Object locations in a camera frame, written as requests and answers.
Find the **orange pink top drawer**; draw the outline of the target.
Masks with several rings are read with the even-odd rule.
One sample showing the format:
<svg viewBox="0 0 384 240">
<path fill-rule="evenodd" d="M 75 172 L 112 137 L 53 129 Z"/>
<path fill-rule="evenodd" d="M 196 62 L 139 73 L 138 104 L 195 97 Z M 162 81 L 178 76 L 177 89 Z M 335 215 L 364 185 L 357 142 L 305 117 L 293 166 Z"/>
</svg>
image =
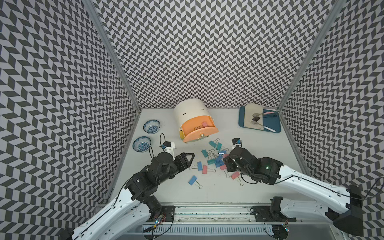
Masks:
<svg viewBox="0 0 384 240">
<path fill-rule="evenodd" d="M 208 127 L 203 128 L 202 122 L 207 122 Z M 199 116 L 192 118 L 182 124 L 179 135 L 184 143 L 198 141 L 210 135 L 216 134 L 219 129 L 216 127 L 214 120 L 210 116 Z"/>
</svg>

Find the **cream round drawer cabinet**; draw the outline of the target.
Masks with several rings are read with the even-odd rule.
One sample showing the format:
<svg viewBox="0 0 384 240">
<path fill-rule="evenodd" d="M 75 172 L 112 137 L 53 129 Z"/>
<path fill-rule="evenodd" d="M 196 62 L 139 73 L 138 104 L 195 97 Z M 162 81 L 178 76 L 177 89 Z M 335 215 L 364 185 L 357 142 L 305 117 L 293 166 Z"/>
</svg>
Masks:
<svg viewBox="0 0 384 240">
<path fill-rule="evenodd" d="M 179 131 L 183 132 L 184 142 L 189 133 L 202 125 L 202 121 L 198 123 L 194 119 L 201 116 L 210 116 L 205 104 L 199 99 L 189 99 L 180 102 L 174 108 L 174 115 Z"/>
</svg>

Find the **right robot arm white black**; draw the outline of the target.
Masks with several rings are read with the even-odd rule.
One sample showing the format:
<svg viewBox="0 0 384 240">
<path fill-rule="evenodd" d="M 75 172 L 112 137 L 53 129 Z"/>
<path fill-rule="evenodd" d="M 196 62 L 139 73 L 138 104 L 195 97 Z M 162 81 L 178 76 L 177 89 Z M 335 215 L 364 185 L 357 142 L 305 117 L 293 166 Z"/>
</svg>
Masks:
<svg viewBox="0 0 384 240">
<path fill-rule="evenodd" d="M 324 219 L 337 229 L 353 235 L 362 236 L 363 227 L 363 196 L 362 189 L 350 185 L 345 188 L 322 182 L 269 158 L 257 158 L 247 149 L 235 145 L 224 163 L 229 172 L 239 172 L 248 176 L 254 184 L 264 183 L 294 190 L 311 198 L 310 201 L 292 203 L 288 199 L 279 199 L 277 212 L 287 219 L 308 217 Z"/>
</svg>

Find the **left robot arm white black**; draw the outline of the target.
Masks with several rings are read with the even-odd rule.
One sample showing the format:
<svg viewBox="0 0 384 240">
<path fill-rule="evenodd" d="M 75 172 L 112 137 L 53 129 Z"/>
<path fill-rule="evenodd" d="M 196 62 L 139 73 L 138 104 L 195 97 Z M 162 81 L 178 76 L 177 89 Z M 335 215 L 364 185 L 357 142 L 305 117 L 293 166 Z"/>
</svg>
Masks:
<svg viewBox="0 0 384 240">
<path fill-rule="evenodd" d="M 163 206 L 154 196 L 161 183 L 192 166 L 195 154 L 173 157 L 161 152 L 150 165 L 129 178 L 118 195 L 79 227 L 60 232 L 61 240 L 116 240 L 127 231 L 160 216 Z"/>
</svg>

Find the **blue binder clip middle left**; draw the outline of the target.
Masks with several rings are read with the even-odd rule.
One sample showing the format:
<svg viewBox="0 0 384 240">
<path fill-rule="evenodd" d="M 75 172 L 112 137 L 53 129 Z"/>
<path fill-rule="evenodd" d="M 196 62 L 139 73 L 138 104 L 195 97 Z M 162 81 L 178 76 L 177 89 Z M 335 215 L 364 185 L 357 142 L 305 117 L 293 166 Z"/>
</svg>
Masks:
<svg viewBox="0 0 384 240">
<path fill-rule="evenodd" d="M 197 162 L 195 165 L 189 167 L 190 170 L 198 170 L 203 171 L 203 164 L 202 162 Z"/>
</svg>

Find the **blue binder clip upper centre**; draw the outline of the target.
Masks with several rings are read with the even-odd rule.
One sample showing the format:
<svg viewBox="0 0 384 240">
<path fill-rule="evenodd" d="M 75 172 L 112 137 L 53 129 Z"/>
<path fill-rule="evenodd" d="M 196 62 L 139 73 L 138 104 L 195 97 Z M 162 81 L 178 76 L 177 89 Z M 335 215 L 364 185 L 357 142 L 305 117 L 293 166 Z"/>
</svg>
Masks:
<svg viewBox="0 0 384 240">
<path fill-rule="evenodd" d="M 224 156 L 224 155 L 226 155 L 227 154 L 227 151 L 218 151 L 218 155 L 219 156 Z"/>
</svg>

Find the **green binder clip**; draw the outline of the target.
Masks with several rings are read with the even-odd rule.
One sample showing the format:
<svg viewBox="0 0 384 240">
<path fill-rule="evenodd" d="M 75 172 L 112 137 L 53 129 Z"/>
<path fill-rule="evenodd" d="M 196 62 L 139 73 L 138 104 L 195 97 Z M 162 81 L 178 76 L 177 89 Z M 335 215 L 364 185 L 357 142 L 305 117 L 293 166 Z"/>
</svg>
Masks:
<svg viewBox="0 0 384 240">
<path fill-rule="evenodd" d="M 202 154 L 205 158 L 212 158 L 213 157 L 213 153 L 215 152 L 214 149 L 210 149 L 210 150 L 202 150 Z"/>
<path fill-rule="evenodd" d="M 220 141 L 219 138 L 217 138 L 217 139 L 215 139 L 213 141 L 209 141 L 209 145 L 212 146 L 213 148 L 216 148 L 218 143 L 219 143 L 219 141 Z"/>
<path fill-rule="evenodd" d="M 224 147 L 222 143 L 218 143 L 216 146 L 217 151 L 229 151 L 228 148 Z"/>
<path fill-rule="evenodd" d="M 207 164 L 208 164 L 208 165 L 212 165 L 212 164 L 214 164 L 215 161 L 216 161 L 216 158 L 217 158 L 216 155 L 209 155 L 209 156 L 208 156 L 208 160 L 207 160 Z"/>
</svg>

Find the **green binder clip left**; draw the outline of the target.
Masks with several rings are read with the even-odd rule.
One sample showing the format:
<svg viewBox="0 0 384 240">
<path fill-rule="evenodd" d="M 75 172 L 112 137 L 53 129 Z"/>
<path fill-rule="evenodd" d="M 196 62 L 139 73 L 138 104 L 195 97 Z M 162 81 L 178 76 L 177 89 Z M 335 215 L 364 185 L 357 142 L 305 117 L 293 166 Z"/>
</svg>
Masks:
<svg viewBox="0 0 384 240">
<path fill-rule="evenodd" d="M 212 158 L 213 157 L 213 153 L 215 152 L 214 149 L 210 149 L 210 150 L 202 150 L 202 154 L 205 158 Z"/>
</svg>

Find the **blue floral bowl near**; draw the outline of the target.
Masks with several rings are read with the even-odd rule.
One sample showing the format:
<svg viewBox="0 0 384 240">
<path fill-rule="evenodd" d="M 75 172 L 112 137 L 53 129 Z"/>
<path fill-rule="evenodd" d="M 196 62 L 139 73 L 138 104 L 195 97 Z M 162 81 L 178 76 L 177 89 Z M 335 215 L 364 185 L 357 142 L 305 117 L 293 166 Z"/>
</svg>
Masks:
<svg viewBox="0 0 384 240">
<path fill-rule="evenodd" d="M 149 150 L 151 143 L 152 141 L 149 137 L 146 137 L 146 136 L 139 137 L 135 139 L 132 144 L 133 150 L 138 153 L 146 152 L 147 150 Z"/>
</svg>

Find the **blue floral bowl far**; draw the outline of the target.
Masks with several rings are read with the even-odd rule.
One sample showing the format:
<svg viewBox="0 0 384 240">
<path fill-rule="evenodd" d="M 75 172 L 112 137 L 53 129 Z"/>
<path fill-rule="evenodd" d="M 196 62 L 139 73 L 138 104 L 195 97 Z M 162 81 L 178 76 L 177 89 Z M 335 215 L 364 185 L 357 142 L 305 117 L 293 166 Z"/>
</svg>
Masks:
<svg viewBox="0 0 384 240">
<path fill-rule="evenodd" d="M 147 134 L 155 134 L 161 128 L 161 123 L 158 120 L 148 120 L 143 125 L 143 130 Z"/>
</svg>

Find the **teal blue tray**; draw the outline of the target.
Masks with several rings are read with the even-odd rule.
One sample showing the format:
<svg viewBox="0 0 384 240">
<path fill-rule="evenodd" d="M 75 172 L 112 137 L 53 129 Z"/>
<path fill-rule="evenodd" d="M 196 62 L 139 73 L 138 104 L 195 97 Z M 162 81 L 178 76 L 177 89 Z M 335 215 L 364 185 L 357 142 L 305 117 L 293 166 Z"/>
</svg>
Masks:
<svg viewBox="0 0 384 240">
<path fill-rule="evenodd" d="M 269 133 L 280 133 L 282 131 L 280 116 L 277 111 L 263 110 L 261 117 L 246 117 L 246 107 L 240 107 L 238 125 L 241 128 L 253 129 Z"/>
</svg>

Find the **aluminium front rail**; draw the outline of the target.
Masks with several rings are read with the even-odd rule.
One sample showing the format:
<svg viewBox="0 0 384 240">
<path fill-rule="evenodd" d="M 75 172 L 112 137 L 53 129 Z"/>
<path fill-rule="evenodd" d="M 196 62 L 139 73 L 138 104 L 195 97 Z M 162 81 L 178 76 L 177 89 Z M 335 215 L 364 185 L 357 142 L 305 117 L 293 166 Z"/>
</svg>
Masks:
<svg viewBox="0 0 384 240">
<path fill-rule="evenodd" d="M 328 208 L 317 202 L 283 200 L 279 207 L 271 204 L 169 204 L 170 215 L 175 223 L 284 223 L 294 224 L 332 224 L 326 217 Z"/>
</svg>

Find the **pink handled spoon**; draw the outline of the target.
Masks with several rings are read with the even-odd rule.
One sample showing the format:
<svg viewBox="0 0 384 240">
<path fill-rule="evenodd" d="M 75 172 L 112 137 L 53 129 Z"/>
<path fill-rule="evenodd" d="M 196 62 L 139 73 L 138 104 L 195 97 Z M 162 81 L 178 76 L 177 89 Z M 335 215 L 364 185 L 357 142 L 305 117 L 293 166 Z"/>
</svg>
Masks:
<svg viewBox="0 0 384 240">
<path fill-rule="evenodd" d="M 253 117 L 259 117 L 259 118 L 263 118 L 264 116 L 275 116 L 276 115 L 276 112 L 265 112 L 265 113 L 255 113 L 253 114 Z"/>
</svg>

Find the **aluminium corner post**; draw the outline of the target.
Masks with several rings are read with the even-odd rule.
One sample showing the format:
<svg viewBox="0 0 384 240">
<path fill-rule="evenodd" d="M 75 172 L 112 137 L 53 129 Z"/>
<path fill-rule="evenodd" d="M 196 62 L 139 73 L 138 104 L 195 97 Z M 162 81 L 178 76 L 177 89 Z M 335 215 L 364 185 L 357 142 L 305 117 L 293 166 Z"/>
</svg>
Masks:
<svg viewBox="0 0 384 240">
<path fill-rule="evenodd" d="M 347 1 L 337 0 L 335 1 L 335 4 L 332 6 L 329 14 L 327 15 L 324 23 L 322 24 L 317 36 L 315 37 L 311 47 L 309 48 L 308 53 L 304 57 L 298 71 L 296 72 L 295 76 L 293 77 L 287 91 L 285 92 L 281 102 L 279 103 L 277 110 L 281 111 L 286 103 L 288 102 L 290 96 L 292 95 L 293 91 L 295 90 L 296 86 L 298 85 L 299 81 L 301 80 L 302 76 L 305 74 L 306 69 L 310 65 L 312 59 L 316 55 L 317 50 L 321 46 L 322 42 L 326 38 L 330 28 L 332 27 L 333 23 L 336 21 L 336 18 L 342 11 L 343 7 L 347 4 Z"/>
<path fill-rule="evenodd" d="M 129 80 L 128 80 L 128 78 L 127 78 L 127 76 L 123 70 L 123 67 L 122 67 L 122 65 L 118 59 L 117 54 L 115 53 L 115 50 L 112 46 L 112 43 L 111 43 L 110 39 L 108 38 L 108 35 L 104 29 L 103 23 L 102 23 L 101 19 L 99 18 L 99 15 L 98 15 L 96 8 L 95 8 L 95 5 L 94 5 L 94 1 L 83 0 L 82 2 L 84 4 L 85 9 L 87 10 L 87 12 L 89 14 L 90 20 L 94 24 L 96 31 L 99 34 L 99 37 L 100 37 L 106 51 L 109 54 L 109 57 L 110 57 L 113 65 L 114 65 L 114 67 L 117 70 L 117 73 L 118 73 L 123 85 L 125 86 L 125 89 L 128 92 L 129 97 L 132 100 L 132 103 L 133 103 L 135 109 L 140 113 L 142 109 L 141 109 L 141 107 L 140 107 L 140 105 L 139 105 L 139 103 L 135 97 L 133 90 L 131 89 Z"/>
</svg>

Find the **aluminium corner post right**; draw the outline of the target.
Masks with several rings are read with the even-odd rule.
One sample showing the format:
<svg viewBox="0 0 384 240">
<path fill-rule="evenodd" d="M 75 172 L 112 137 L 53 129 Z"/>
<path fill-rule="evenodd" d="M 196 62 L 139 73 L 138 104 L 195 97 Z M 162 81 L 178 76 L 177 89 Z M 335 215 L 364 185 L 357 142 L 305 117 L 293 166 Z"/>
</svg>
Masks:
<svg viewBox="0 0 384 240">
<path fill-rule="evenodd" d="M 286 103 L 288 102 L 290 96 L 292 95 L 293 91 L 295 90 L 296 86 L 298 85 L 299 81 L 301 80 L 302 76 L 305 74 L 306 69 L 310 65 L 312 59 L 316 55 L 317 50 L 321 46 L 322 42 L 326 38 L 330 28 L 332 27 L 333 23 L 336 21 L 336 18 L 342 11 L 343 7 L 347 4 L 347 1 L 337 0 L 335 1 L 335 4 L 332 6 L 329 14 L 327 15 L 324 23 L 322 24 L 317 36 L 315 37 L 311 47 L 309 48 L 308 53 L 304 57 L 298 71 L 296 72 L 295 76 L 293 77 L 287 91 L 285 92 L 281 102 L 279 103 L 277 110 L 281 111 Z"/>
</svg>

